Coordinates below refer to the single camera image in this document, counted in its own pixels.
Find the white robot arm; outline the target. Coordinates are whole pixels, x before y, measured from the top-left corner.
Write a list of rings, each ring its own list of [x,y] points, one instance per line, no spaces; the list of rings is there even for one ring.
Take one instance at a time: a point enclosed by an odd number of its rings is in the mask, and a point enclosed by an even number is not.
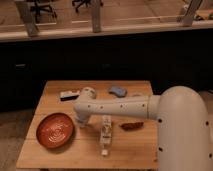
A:
[[[207,108],[191,88],[174,86],[160,95],[98,99],[94,89],[85,87],[74,110],[83,125],[91,115],[155,119],[158,171],[213,171]]]

